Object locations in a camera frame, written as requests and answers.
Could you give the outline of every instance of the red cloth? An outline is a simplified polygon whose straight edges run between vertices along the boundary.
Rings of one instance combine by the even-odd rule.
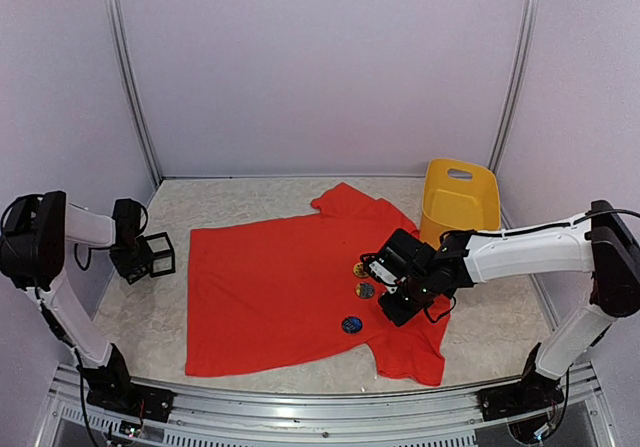
[[[398,328],[378,305],[383,286],[368,279],[376,295],[355,293],[360,254],[397,228],[417,235],[415,225],[344,183],[311,205],[320,213],[191,233],[187,375],[257,372],[367,343],[381,375],[439,385],[448,317],[433,325],[418,314]],[[448,308],[440,296],[431,316]],[[348,316],[362,319],[359,333],[342,330]]]

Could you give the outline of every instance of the yellow plastic container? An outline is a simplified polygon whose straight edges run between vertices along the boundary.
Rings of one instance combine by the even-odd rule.
[[[495,175],[459,160],[429,163],[422,198],[420,240],[434,248],[447,230],[500,228],[500,194]]]

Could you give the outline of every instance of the handle hole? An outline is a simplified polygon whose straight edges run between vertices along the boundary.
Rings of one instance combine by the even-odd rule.
[[[473,174],[471,172],[458,169],[449,169],[447,171],[447,175],[452,179],[466,180],[467,182],[473,179]]]

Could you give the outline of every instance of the colorful round object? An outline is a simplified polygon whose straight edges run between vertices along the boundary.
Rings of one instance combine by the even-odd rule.
[[[361,299],[370,299],[376,293],[376,289],[369,282],[360,282],[356,287],[356,295]]]
[[[342,330],[347,334],[357,334],[362,330],[362,320],[358,317],[347,317],[342,321]]]
[[[362,262],[358,262],[353,266],[353,273],[359,279],[366,279],[367,277],[369,277],[369,274],[364,271],[364,264]]]

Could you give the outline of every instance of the white wall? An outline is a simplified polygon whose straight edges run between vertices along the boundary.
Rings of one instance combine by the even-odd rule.
[[[591,200],[640,210],[640,0],[540,0],[522,95],[499,170],[518,224],[585,211]],[[640,236],[640,223],[627,218]],[[543,278],[559,314],[588,276]],[[640,439],[640,315],[614,325],[593,353],[622,445]]]
[[[149,200],[103,0],[0,0],[0,79],[2,209],[55,189],[105,214],[119,197]],[[93,312],[111,272],[106,254],[86,274],[67,266]],[[5,277],[0,346],[0,444],[22,446],[68,354]]]
[[[121,0],[167,176],[488,161],[524,0]]]

